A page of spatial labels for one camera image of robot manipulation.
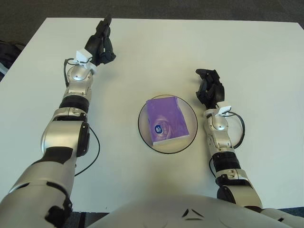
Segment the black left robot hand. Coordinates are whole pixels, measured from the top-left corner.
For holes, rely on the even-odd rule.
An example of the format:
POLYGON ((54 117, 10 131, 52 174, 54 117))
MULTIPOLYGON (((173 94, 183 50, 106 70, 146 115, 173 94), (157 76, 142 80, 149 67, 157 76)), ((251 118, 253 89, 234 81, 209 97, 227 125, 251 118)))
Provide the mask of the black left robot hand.
POLYGON ((89 38, 85 45, 85 50, 92 55, 90 62, 95 66, 110 63, 116 58, 110 41, 111 21, 111 15, 107 15, 101 20, 96 27, 95 34, 89 38))

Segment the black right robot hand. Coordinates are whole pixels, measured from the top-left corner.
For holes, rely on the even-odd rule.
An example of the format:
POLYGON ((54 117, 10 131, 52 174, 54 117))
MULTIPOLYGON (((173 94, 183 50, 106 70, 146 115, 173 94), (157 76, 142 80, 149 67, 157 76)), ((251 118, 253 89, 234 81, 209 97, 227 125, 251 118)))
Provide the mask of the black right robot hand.
POLYGON ((202 80, 196 92, 198 100, 205 105, 206 109, 215 109, 217 103, 225 100, 225 89, 217 71, 196 69, 196 73, 202 80))

